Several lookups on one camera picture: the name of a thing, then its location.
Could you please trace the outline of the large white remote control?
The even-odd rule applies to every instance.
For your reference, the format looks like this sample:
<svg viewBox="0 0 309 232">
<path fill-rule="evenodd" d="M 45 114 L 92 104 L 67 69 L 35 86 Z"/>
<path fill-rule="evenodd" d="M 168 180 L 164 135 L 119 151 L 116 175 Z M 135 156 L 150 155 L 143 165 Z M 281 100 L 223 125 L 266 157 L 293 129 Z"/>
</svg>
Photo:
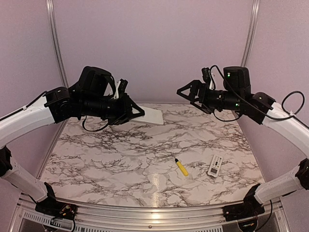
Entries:
<svg viewBox="0 0 309 232">
<path fill-rule="evenodd" d="M 163 114 L 161 110 L 148 108 L 140 105 L 138 105 L 138 107 L 140 107 L 145 112 L 145 115 L 132 119 L 131 122 L 148 123 L 154 125 L 164 124 Z"/>
</svg>

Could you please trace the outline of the yellow handled screwdriver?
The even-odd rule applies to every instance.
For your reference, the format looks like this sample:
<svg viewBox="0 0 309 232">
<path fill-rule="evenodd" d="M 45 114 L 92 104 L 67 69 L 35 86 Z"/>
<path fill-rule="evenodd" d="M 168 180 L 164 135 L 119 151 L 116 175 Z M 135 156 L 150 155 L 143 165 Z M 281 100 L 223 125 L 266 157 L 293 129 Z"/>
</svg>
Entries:
<svg viewBox="0 0 309 232">
<path fill-rule="evenodd" d="M 183 174 L 184 176 L 188 176 L 189 173 L 188 173 L 188 171 L 186 170 L 186 168 L 182 165 L 182 163 L 181 163 L 177 158 L 175 158 L 174 160 L 175 160 L 176 165 L 178 166 L 178 168 L 179 168 L 180 171 L 182 172 L 182 174 Z"/>
</svg>

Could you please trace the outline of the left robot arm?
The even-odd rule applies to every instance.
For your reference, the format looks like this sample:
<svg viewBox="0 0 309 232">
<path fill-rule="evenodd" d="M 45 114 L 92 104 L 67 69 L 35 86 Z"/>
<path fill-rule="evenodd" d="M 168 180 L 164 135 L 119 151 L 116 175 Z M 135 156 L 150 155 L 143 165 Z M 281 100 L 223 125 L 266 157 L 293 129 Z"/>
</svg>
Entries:
<svg viewBox="0 0 309 232">
<path fill-rule="evenodd" d="M 61 211 L 51 187 L 36 179 L 12 159 L 7 144 L 38 128 L 63 122 L 71 117 L 93 116 L 108 125 L 121 125 L 145 115 L 145 111 L 125 92 L 127 81 L 115 83 L 112 74 L 86 66 L 71 87 L 45 91 L 30 104 L 0 119 L 0 176 L 41 203 L 51 215 Z"/>
</svg>

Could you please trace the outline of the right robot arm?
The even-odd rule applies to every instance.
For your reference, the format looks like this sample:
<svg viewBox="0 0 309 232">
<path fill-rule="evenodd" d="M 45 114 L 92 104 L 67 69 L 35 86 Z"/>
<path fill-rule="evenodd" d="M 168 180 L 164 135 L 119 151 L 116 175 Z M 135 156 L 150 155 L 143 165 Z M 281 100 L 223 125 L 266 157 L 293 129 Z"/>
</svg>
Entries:
<svg viewBox="0 0 309 232">
<path fill-rule="evenodd" d="M 230 110 L 247 116 L 259 125 L 266 126 L 291 142 L 305 156 L 309 155 L 309 128 L 294 113 L 269 95 L 251 92 L 249 70 L 230 66 L 219 72 L 224 80 L 224 90 L 216 90 L 211 68 L 202 69 L 203 81 L 193 80 L 179 88 L 177 95 L 206 114 Z M 269 182 L 253 186 L 239 206 L 239 212 L 250 216 L 258 205 L 298 190 L 309 188 L 309 159 L 305 158 L 291 171 Z"/>
</svg>

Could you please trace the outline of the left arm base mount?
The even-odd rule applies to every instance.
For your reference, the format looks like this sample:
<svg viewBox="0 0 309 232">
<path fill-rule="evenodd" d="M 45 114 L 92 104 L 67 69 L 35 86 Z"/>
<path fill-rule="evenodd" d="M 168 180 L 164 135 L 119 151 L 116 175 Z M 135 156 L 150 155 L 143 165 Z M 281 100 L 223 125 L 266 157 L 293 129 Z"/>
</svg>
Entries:
<svg viewBox="0 0 309 232">
<path fill-rule="evenodd" d="M 35 211 L 52 216 L 56 218 L 64 218 L 68 220 L 75 219 L 77 212 L 77 205 L 71 203 L 56 202 L 53 206 L 36 204 Z"/>
</svg>

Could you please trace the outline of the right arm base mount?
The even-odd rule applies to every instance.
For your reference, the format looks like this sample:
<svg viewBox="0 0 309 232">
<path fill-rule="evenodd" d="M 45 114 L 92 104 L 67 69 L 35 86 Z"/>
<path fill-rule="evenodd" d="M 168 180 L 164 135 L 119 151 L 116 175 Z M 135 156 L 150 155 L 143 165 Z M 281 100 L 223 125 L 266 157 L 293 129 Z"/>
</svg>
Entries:
<svg viewBox="0 0 309 232">
<path fill-rule="evenodd" d="M 259 204 L 257 206 L 253 206 L 250 203 L 238 203 L 223 207 L 223 215 L 226 221 L 255 217 L 263 214 L 264 212 L 264 207 Z"/>
</svg>

